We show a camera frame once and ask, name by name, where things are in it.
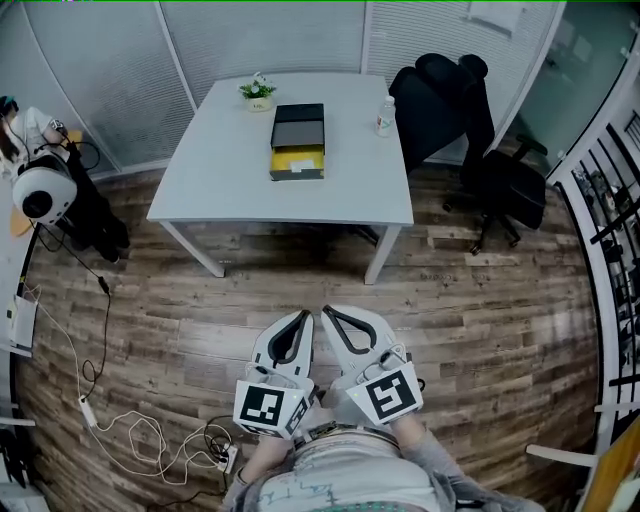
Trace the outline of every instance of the chair armrest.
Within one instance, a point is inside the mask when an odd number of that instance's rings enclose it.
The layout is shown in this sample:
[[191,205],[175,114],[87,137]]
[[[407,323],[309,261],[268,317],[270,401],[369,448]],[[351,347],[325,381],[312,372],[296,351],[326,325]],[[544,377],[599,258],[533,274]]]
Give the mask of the chair armrest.
[[516,137],[516,140],[518,142],[522,142],[522,146],[520,146],[520,149],[518,150],[518,153],[520,153],[520,151],[524,149],[522,156],[524,156],[527,153],[527,151],[529,151],[530,149],[533,149],[534,151],[537,151],[538,153],[544,156],[547,156],[547,154],[549,153],[547,151],[547,148],[544,147],[542,144],[540,144],[537,140],[534,140],[531,137],[527,137],[522,133],[518,134],[518,136]]

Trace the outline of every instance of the white flower pot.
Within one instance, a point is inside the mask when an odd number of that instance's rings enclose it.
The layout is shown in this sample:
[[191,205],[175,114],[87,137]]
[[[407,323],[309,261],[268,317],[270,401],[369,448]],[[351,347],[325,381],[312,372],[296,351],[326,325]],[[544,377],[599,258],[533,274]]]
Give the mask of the white flower pot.
[[249,112],[266,112],[273,108],[273,98],[271,96],[266,98],[247,98],[245,101]]

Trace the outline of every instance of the floor board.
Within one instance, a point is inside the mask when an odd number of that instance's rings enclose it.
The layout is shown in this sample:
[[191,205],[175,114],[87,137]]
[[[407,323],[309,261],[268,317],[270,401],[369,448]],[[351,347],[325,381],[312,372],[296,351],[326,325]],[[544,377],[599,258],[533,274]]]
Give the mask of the floor board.
[[[401,233],[379,282],[365,286],[373,247],[332,226],[193,225],[227,265],[225,279],[212,277],[145,220],[160,177],[104,183],[130,228],[131,248],[116,265],[82,254],[113,295],[107,363],[91,397],[102,425],[131,409],[153,416],[174,454],[190,431],[231,411],[235,381],[261,329],[296,309],[352,304],[385,316],[410,347],[426,381],[422,418],[471,476],[552,509],[575,489],[582,473],[524,452],[532,442],[580,449],[594,429],[594,309],[579,240],[557,191],[547,192],[539,231],[518,226],[522,242],[510,249],[496,227],[474,257],[468,250],[479,212],[441,207],[459,190],[456,172],[419,169],[410,183],[416,225]],[[51,254],[38,244],[28,284],[41,285],[42,304],[68,330],[80,361],[98,361],[106,298],[92,276],[64,251]],[[316,339],[313,376],[327,385],[338,370],[321,330]],[[192,467],[188,485],[174,487],[119,469],[84,427],[73,354],[42,312],[34,343],[33,359],[18,366],[18,396],[38,425],[36,467],[52,510],[144,510],[221,488],[213,470]],[[89,385],[81,385],[86,392]],[[151,472],[130,454],[130,425],[99,437],[127,467]],[[254,440],[232,432],[249,453]],[[147,455],[157,443],[146,428],[134,441]],[[167,472],[168,479],[183,476],[181,464]],[[215,510],[218,503],[200,496],[180,510]]]

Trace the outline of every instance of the water bottle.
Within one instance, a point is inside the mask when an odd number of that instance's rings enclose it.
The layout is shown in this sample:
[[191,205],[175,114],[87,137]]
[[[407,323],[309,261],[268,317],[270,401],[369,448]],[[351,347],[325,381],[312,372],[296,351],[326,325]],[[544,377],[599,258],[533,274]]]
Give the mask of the water bottle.
[[387,96],[380,107],[380,113],[376,121],[376,133],[380,137],[388,137],[391,130],[393,130],[393,124],[396,121],[395,102],[396,100],[393,96]]

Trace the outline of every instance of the glass door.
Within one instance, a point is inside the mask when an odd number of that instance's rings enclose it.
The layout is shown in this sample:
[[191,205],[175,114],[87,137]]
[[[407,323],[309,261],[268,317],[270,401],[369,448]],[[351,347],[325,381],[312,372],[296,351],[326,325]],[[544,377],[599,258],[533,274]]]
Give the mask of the glass door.
[[509,131],[549,150],[549,174],[578,140],[615,83],[631,48],[638,13],[629,3],[568,2],[544,64]]

